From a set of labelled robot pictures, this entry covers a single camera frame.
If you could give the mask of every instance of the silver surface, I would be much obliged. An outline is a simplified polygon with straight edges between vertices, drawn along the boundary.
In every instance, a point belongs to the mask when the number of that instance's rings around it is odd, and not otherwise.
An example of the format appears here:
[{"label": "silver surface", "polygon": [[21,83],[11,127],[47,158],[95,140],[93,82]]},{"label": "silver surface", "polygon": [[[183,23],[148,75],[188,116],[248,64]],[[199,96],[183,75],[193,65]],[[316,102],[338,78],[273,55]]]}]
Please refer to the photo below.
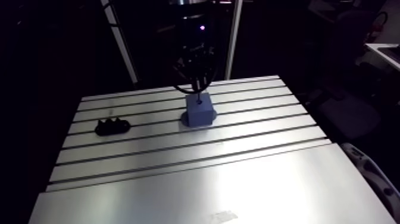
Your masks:
[{"label": "silver surface", "polygon": [[160,166],[172,166],[177,163],[203,160],[217,156],[229,156],[247,153],[277,145],[293,144],[301,141],[324,138],[319,127],[306,127],[297,130],[243,137],[228,141],[176,148],[155,153],[138,154],[85,163],[56,166],[51,181],[105,175],[138,169],[156,169]]},{"label": "silver surface", "polygon": [[[210,86],[226,85],[226,84],[232,84],[232,83],[253,82],[253,81],[258,81],[258,80],[271,80],[271,79],[279,79],[279,76],[260,76],[260,77],[252,77],[252,78],[247,78],[247,79],[224,80],[224,81],[212,82],[210,84]],[[186,88],[189,88],[190,85],[182,85],[180,87],[183,89],[186,89]],[[172,86],[155,88],[155,89],[142,89],[142,90],[137,90],[137,91],[117,92],[114,94],[88,96],[88,97],[83,97],[82,101],[91,101],[91,100],[96,100],[96,99],[107,99],[107,98],[115,98],[115,97],[141,95],[141,94],[164,92],[164,91],[176,91],[176,90]]]},{"label": "silver surface", "polygon": [[222,220],[395,224],[336,144],[42,193],[29,223],[206,224]]},{"label": "silver surface", "polygon": [[[220,94],[220,95],[211,95],[212,103],[219,104],[222,102],[232,102],[237,101],[238,98],[243,100],[245,97],[253,98],[261,98],[261,97],[273,97],[276,95],[282,94],[289,94],[290,90],[287,87],[282,88],[273,88],[273,89],[266,89],[263,91],[261,95],[254,95],[252,91],[241,92],[243,95],[235,93],[228,93],[228,94]],[[146,104],[136,104],[136,105],[127,105],[123,107],[113,107],[113,108],[105,108],[105,109],[98,109],[98,110],[89,110],[89,111],[80,111],[75,114],[74,121],[82,121],[82,120],[90,120],[90,119],[103,119],[112,116],[123,116],[127,114],[140,114],[140,113],[148,113],[148,112],[156,112],[160,110],[174,110],[178,108],[185,108],[186,103],[185,99],[172,99],[168,101],[161,101],[161,102],[150,102]]]},{"label": "silver surface", "polygon": [[[306,131],[306,132],[311,132],[313,134],[318,134],[318,131],[321,131],[321,129],[319,129],[319,127],[306,127],[302,130]],[[128,172],[128,173],[114,174],[114,175],[110,175],[110,176],[91,177],[91,178],[82,179],[82,180],[60,182],[60,183],[55,183],[55,184],[49,185],[47,187],[46,191],[57,191],[57,190],[77,188],[77,187],[82,187],[82,186],[91,186],[91,185],[97,185],[100,183],[110,183],[110,182],[122,181],[122,180],[127,180],[127,179],[142,178],[145,176],[153,176],[153,175],[160,175],[160,174],[171,173],[171,172],[178,172],[178,171],[182,171],[182,170],[197,169],[197,168],[207,167],[207,166],[215,166],[218,164],[232,163],[235,161],[246,160],[249,158],[257,158],[257,157],[262,157],[262,156],[266,156],[266,155],[273,155],[273,154],[283,153],[283,152],[288,152],[288,151],[293,151],[293,150],[300,150],[303,148],[315,147],[318,145],[326,145],[329,143],[331,143],[331,141],[328,139],[315,139],[315,140],[306,141],[306,142],[297,142],[295,144],[279,145],[278,147],[268,147],[267,150],[247,151],[244,154],[233,154],[233,155],[229,154],[228,156],[225,156],[225,157],[213,157],[213,158],[209,158],[208,160],[191,161],[191,163],[171,164],[171,166],[157,167],[157,169],[135,170],[135,171]]]},{"label": "silver surface", "polygon": [[196,132],[182,132],[165,136],[155,136],[152,138],[72,148],[69,150],[62,150],[58,156],[57,163],[123,154],[144,153],[163,148],[181,147],[189,144],[200,144],[202,142],[221,141],[229,138],[239,138],[246,135],[276,132],[311,125],[315,125],[315,121],[311,116],[301,115],[284,119],[206,129]]},{"label": "silver surface", "polygon": [[[289,94],[290,90],[287,87],[277,88],[274,90],[263,89],[259,91],[237,92],[232,94],[221,94],[212,96],[214,109],[218,114],[232,113],[234,111],[252,110],[263,107],[274,107],[287,104],[298,103],[294,96],[273,97],[259,100],[251,100],[258,96],[269,96],[270,94],[285,95]],[[146,114],[138,114],[131,116],[120,116],[121,119],[127,120],[132,126],[145,125],[151,123],[167,122],[178,120],[181,114],[185,112],[184,108],[172,109],[167,111],[148,112]],[[80,132],[93,132],[97,125],[97,120],[72,123],[69,134]]]},{"label": "silver surface", "polygon": [[[241,113],[221,114],[212,123],[212,128],[226,125],[236,125],[243,122],[256,122],[265,119],[273,119],[296,114],[307,114],[302,105],[291,105],[286,107],[269,108],[261,110],[252,110]],[[122,135],[98,136],[95,132],[70,135],[64,141],[64,148],[78,147],[89,144],[99,144],[111,141],[121,141],[126,139],[143,138],[162,134],[171,134],[178,132],[187,132],[193,130],[209,129],[209,126],[190,128],[184,126],[181,121],[157,123],[153,125],[144,125],[131,127],[130,130]]]},{"label": "silver surface", "polygon": [[[248,83],[238,83],[231,85],[221,85],[221,86],[210,86],[207,91],[210,94],[220,94],[234,91],[243,91],[249,89],[259,89],[259,88],[269,88],[276,86],[284,86],[285,84],[280,80],[262,80],[259,82],[248,82]],[[78,111],[81,110],[92,110],[96,108],[103,107],[115,107],[120,105],[130,105],[139,103],[149,103],[154,101],[162,101],[167,99],[177,99],[184,98],[185,95],[179,91],[167,91],[158,93],[148,93],[144,95],[135,95],[131,97],[118,97],[111,99],[99,99],[96,101],[85,101],[81,102],[78,107]]]}]

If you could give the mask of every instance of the sticker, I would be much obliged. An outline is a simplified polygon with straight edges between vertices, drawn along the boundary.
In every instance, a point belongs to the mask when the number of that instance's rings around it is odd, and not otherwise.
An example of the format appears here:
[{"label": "sticker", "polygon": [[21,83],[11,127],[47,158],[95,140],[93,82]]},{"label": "sticker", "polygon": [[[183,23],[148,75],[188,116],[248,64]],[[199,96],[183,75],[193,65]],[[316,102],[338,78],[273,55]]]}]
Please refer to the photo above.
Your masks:
[{"label": "sticker", "polygon": [[234,214],[232,211],[223,211],[219,213],[212,214],[206,224],[222,224],[229,222],[233,219],[237,219],[238,216]]}]

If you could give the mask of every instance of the blue cube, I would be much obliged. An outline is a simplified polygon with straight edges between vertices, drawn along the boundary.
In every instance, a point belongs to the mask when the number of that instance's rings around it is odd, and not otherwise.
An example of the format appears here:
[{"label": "blue cube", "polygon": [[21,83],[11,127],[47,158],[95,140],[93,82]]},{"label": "blue cube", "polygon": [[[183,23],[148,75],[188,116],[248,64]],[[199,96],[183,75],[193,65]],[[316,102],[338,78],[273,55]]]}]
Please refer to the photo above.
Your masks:
[{"label": "blue cube", "polygon": [[186,117],[189,127],[212,125],[216,117],[210,95],[200,94],[200,101],[199,104],[197,94],[186,95]]}]

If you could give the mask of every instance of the metal frame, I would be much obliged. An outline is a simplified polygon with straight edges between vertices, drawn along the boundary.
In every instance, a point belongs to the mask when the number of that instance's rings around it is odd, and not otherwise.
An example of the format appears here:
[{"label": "metal frame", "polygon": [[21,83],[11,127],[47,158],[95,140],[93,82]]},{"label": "metal frame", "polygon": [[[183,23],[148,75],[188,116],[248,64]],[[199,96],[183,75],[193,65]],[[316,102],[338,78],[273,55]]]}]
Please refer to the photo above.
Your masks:
[{"label": "metal frame", "polygon": [[[108,3],[109,3],[109,0],[101,0],[101,4],[103,6]],[[233,13],[232,28],[231,28],[230,40],[229,40],[229,50],[228,50],[228,57],[227,57],[227,63],[226,63],[226,69],[225,69],[225,80],[230,79],[230,75],[232,72],[233,57],[235,56],[236,38],[238,36],[240,15],[242,12],[242,5],[243,5],[243,0],[235,0],[235,9],[234,9],[234,13]],[[114,15],[112,5],[110,5],[110,7],[107,7],[104,10],[104,13],[107,16],[107,20],[110,24],[117,23],[116,15]],[[125,66],[128,70],[130,78],[133,83],[137,83],[138,79],[136,77],[132,59],[130,58],[128,49],[126,47],[126,43],[124,42],[123,34],[119,27],[111,27],[111,30],[112,30],[112,33],[114,34],[115,40],[117,41],[118,48],[120,49],[121,55],[125,62]]]},{"label": "metal frame", "polygon": [[[101,0],[101,4],[104,6],[109,3],[109,0]],[[104,9],[104,13],[107,16],[109,24],[117,24],[117,17],[114,15],[112,5]],[[121,56],[125,62],[126,69],[128,69],[129,76],[133,83],[137,83],[138,79],[136,77],[135,70],[133,68],[132,60],[130,58],[128,49],[126,47],[123,34],[119,27],[111,27],[112,33],[114,34],[115,41],[117,41],[118,48],[120,49]]]},{"label": "metal frame", "polygon": [[235,0],[235,10],[233,12],[232,29],[230,31],[229,50],[226,60],[225,80],[230,79],[232,71],[233,57],[235,56],[236,38],[240,23],[240,15],[242,13],[243,0]]}]

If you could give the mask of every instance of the office chair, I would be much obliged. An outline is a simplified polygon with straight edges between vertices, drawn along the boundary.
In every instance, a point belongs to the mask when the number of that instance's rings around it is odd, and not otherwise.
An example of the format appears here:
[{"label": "office chair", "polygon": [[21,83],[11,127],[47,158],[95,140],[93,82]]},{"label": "office chair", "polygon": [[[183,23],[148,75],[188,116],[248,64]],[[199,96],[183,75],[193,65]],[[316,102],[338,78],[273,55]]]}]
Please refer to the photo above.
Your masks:
[{"label": "office chair", "polygon": [[306,105],[321,113],[347,139],[364,136],[378,127],[379,113],[362,97],[352,92],[352,70],[374,14],[350,10],[340,14],[323,48],[317,89],[308,95]]}]

